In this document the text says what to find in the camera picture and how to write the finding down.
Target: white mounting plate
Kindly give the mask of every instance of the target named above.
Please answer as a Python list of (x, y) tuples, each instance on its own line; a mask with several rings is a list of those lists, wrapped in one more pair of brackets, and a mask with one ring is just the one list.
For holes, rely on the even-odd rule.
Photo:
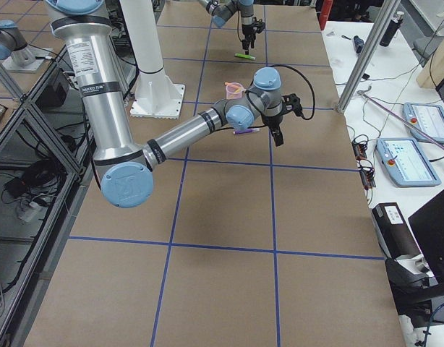
[(185, 85), (174, 85), (179, 91), (180, 97), (172, 99), (166, 106), (160, 108), (156, 112), (151, 111), (150, 101), (148, 98), (136, 98), (130, 109), (130, 115), (133, 117), (163, 118), (177, 119), (182, 109), (184, 100)]
[[(53, 50), (53, 48), (44, 48), (44, 49), (46, 49), (47, 51)], [(35, 47), (30, 47), (30, 50), (34, 53), (36, 58), (45, 57), (50, 54), (47, 51), (44, 51), (42, 49), (35, 48)], [(42, 63), (44, 61), (45, 61), (45, 59), (36, 59), (33, 63), (26, 65), (25, 67), (21, 67), (19, 65), (16, 65), (13, 62), (12, 57), (9, 56), (7, 59), (4, 60), (2, 65), (4, 65), (4, 68), (10, 72), (27, 72), (30, 74), (34, 74), (37, 72), (37, 70), (39, 69), (39, 67), (42, 65)]]

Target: red object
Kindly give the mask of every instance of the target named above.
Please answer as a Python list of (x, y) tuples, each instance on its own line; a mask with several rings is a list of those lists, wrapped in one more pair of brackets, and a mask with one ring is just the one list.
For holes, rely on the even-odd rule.
[(318, 24), (320, 24), (320, 30), (325, 29), (326, 22), (330, 16), (331, 7), (333, 7), (333, 0), (324, 0), (322, 5), (322, 11), (320, 17), (318, 17)]

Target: purple marker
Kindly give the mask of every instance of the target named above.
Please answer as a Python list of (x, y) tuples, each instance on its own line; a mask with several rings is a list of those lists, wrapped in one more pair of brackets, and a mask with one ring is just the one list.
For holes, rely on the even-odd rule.
[(234, 134), (235, 135), (250, 134), (252, 132), (258, 132), (259, 130), (260, 130), (259, 128), (249, 128), (246, 130), (235, 130)]

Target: green object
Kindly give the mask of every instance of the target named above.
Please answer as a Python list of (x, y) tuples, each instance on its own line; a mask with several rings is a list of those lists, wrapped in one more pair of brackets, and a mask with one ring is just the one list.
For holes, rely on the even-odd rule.
[(255, 56), (250, 56), (249, 54), (235, 53), (235, 57), (243, 58), (243, 59), (249, 59), (249, 60), (256, 60)]

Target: white sticker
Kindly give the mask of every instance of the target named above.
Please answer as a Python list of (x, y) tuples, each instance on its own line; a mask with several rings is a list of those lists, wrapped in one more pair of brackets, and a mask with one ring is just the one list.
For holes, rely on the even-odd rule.
[(391, 224), (404, 224), (401, 215), (397, 211), (396, 206), (385, 206)]
[(97, 61), (90, 42), (73, 43), (68, 46), (68, 52), (76, 77), (98, 72)]

